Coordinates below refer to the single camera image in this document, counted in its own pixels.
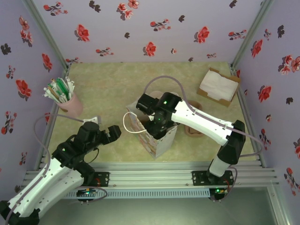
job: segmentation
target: cardboard tray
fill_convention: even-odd
[[[218,73],[218,74],[220,74],[219,71],[216,70],[216,69],[210,68],[209,70],[210,70],[210,71],[213,71],[213,72],[216,72],[216,73]],[[211,98],[211,97],[208,96],[207,92],[206,92],[206,91],[203,91],[202,89],[200,89],[200,87],[198,88],[197,94],[198,94],[198,95],[201,95],[201,96],[203,96],[203,97],[206,97],[206,98],[208,98],[208,99],[210,99],[210,100],[212,100],[212,101],[214,101],[214,102],[218,102],[218,103],[220,103],[221,105],[224,105],[224,106],[228,107],[228,106],[230,105],[230,103],[233,101],[233,98],[234,98],[234,96],[236,96],[236,93],[237,93],[237,91],[238,91],[238,89],[239,89],[239,87],[240,87],[240,78],[238,78],[237,76],[225,76],[225,75],[222,75],[222,74],[220,74],[220,75],[221,75],[222,77],[228,79],[228,80],[232,80],[232,81],[234,81],[234,82],[239,83],[238,86],[237,86],[237,88],[236,88],[236,90],[235,90],[235,92],[234,92],[234,95],[233,95],[231,101],[227,101],[227,100],[224,100],[224,99],[216,100],[216,99],[214,99],[214,98]]]

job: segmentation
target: cable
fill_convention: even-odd
[[[90,163],[92,163],[97,157],[98,157],[98,155],[99,155],[99,148],[96,148],[97,150],[98,150],[98,152],[97,152],[97,155],[94,157],[94,159],[92,160],[92,161],[90,161],[89,163],[87,163],[87,164],[90,164]]]
[[[164,76],[158,76],[158,77],[154,78],[153,80],[151,80],[151,81],[146,85],[146,87],[145,87],[143,93],[146,93],[146,90],[148,89],[148,87],[149,87],[149,85],[150,85],[151,83],[153,83],[154,81],[156,81],[157,79],[160,79],[160,78],[170,78],[170,79],[174,80],[174,81],[179,85],[179,87],[180,87],[180,89],[181,89],[181,92],[182,92],[182,95],[183,95],[183,100],[186,102],[188,108],[193,112],[194,109],[193,109],[192,106],[188,103],[187,96],[186,96],[186,94],[185,94],[185,92],[184,92],[184,89],[183,89],[182,84],[181,84],[177,79],[175,79],[174,77],[171,77],[171,76],[165,76],[165,75],[164,75]],[[198,115],[198,116],[201,116],[202,118],[204,118],[204,119],[206,119],[206,120],[208,120],[208,121],[210,121],[210,122],[212,122],[212,123],[214,123],[214,124],[217,124],[217,125],[219,125],[219,126],[225,128],[225,129],[228,129],[228,130],[231,130],[231,131],[233,131],[233,132],[235,132],[235,133],[239,133],[239,134],[241,134],[241,135],[247,136],[247,137],[253,139],[254,141],[258,142],[258,143],[261,145],[261,149],[260,149],[258,152],[251,153],[251,154],[241,155],[240,157],[256,156],[256,155],[259,155],[259,154],[262,152],[262,150],[263,150],[263,148],[264,148],[264,145],[263,145],[263,143],[261,142],[261,140],[257,139],[256,137],[253,137],[252,135],[246,134],[245,132],[242,132],[242,131],[240,131],[240,130],[237,130],[237,129],[234,129],[234,128],[231,128],[231,127],[227,127],[226,125],[224,125],[224,124],[222,124],[222,123],[219,123],[218,121],[215,121],[215,120],[213,120],[213,119],[211,119],[211,118],[209,118],[209,117],[207,117],[207,116],[205,116],[205,115],[202,115],[202,114],[200,114],[200,113],[198,113],[198,112],[195,112],[195,114]]]
[[[19,205],[20,202],[23,200],[23,198],[45,177],[45,175],[48,172],[48,169],[50,167],[50,159],[51,159],[50,152],[49,152],[48,148],[44,145],[44,143],[38,138],[38,135],[36,133],[36,124],[37,124],[37,122],[40,119],[45,118],[46,116],[55,116],[55,117],[61,116],[61,117],[65,117],[65,118],[68,118],[68,119],[75,120],[75,121],[83,123],[83,120],[79,120],[79,119],[76,119],[76,118],[73,118],[73,117],[69,117],[69,116],[65,116],[65,115],[60,115],[60,114],[46,114],[46,115],[43,115],[43,116],[39,117],[34,122],[34,124],[33,124],[34,136],[35,136],[37,142],[39,142],[41,144],[41,146],[46,150],[46,158],[48,159],[48,163],[44,167],[45,171],[43,172],[42,176],[36,182],[34,182],[34,184],[31,187],[29,187],[29,189],[27,191],[25,191],[24,194],[15,202],[15,204],[13,205],[12,209],[9,211],[9,213],[8,213],[8,215],[6,217],[5,225],[8,225],[8,221],[9,221],[9,219],[11,217],[11,214],[14,212],[14,210],[17,207],[17,205]]]
[[[76,137],[77,135],[71,135],[66,141],[71,141],[74,137]]]
[[[226,179],[223,179],[223,180],[225,180],[226,181],[226,183],[227,183],[227,191],[229,191],[229,182],[228,182],[228,180],[226,180]]]
[[[131,114],[133,114],[134,116],[137,117],[137,115],[136,115],[135,113],[133,113],[133,112],[127,112],[127,113],[124,114],[124,116],[123,116],[123,126],[124,126],[125,130],[127,130],[128,132],[130,132],[130,133],[132,133],[132,134],[139,134],[139,133],[142,133],[142,132],[147,131],[147,130],[129,131],[129,130],[126,128],[126,126],[125,126],[125,116],[126,116],[127,114],[129,114],[129,113],[131,113]]]

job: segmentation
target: purple wall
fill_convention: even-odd
[[[300,30],[298,0],[275,1],[237,66],[267,166],[300,221]]]
[[[193,61],[232,62],[262,0],[237,1],[235,6],[231,5],[232,0],[94,0],[93,4],[89,0],[62,0],[58,5],[56,0],[34,2],[68,60],[152,62],[193,58]],[[124,3],[120,8],[126,7],[126,13],[118,9],[120,3]],[[84,28],[77,30],[79,24]]]
[[[16,194],[26,170],[34,167],[40,145],[33,122],[53,105],[42,96],[43,87],[63,69],[21,1],[0,2],[0,28],[0,200],[7,200]],[[43,53],[50,62],[43,61]],[[41,138],[45,127],[45,120],[37,125]]]

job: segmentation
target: pink cup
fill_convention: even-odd
[[[68,116],[78,117],[83,112],[83,105],[81,101],[77,98],[76,94],[73,93],[73,97],[66,103],[56,103],[62,111],[64,111]]]

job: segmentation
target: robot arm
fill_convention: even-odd
[[[226,127],[244,132],[243,122],[237,120],[235,123],[231,123],[220,120],[194,107],[191,111],[185,101],[169,92],[164,93],[161,99],[154,99],[143,94],[139,98],[136,108],[149,116],[150,120],[145,124],[145,128],[156,139],[163,137],[166,130],[174,123],[181,123],[200,131],[220,144],[221,148],[207,172],[210,180],[222,177],[230,165],[237,164],[246,137],[206,120],[196,115],[195,112],[224,124]]]
[[[58,145],[50,159],[50,167],[43,176],[46,167],[30,182],[21,193],[9,202],[0,202],[0,214],[7,218],[8,213],[24,192],[30,192],[14,209],[9,219],[10,225],[37,225],[41,218],[58,200],[68,192],[84,185],[88,186],[94,179],[95,170],[84,162],[84,156],[97,149],[99,145],[116,141],[121,131],[118,126],[111,126],[100,131],[97,123],[85,122],[78,131],[65,142]],[[32,185],[42,177],[34,187]]]

